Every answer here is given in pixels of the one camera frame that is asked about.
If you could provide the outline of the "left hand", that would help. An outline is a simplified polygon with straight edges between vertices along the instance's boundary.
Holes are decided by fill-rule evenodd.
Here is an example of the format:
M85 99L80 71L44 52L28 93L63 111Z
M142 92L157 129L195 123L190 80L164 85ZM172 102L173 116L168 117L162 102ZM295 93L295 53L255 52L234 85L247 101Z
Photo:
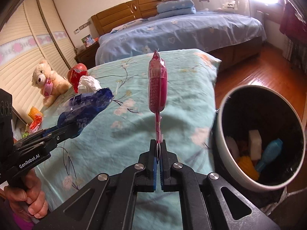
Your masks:
M4 194L9 201L13 212L26 222L31 222L33 218L40 219L47 215L48 202L45 193L41 189L41 180L36 175L35 170L30 170L22 178L26 190L10 185L4 187Z

